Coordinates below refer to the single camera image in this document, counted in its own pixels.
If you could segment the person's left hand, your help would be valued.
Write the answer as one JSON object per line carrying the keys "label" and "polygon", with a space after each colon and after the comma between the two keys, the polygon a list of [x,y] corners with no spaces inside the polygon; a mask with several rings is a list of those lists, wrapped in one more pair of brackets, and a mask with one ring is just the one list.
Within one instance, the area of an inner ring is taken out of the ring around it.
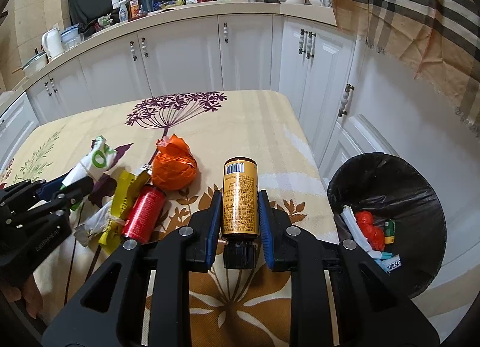
{"label": "person's left hand", "polygon": [[26,302],[26,311],[31,318],[36,318],[42,312],[43,298],[34,275],[29,276],[21,288],[1,282],[1,291],[10,303],[23,298]]}

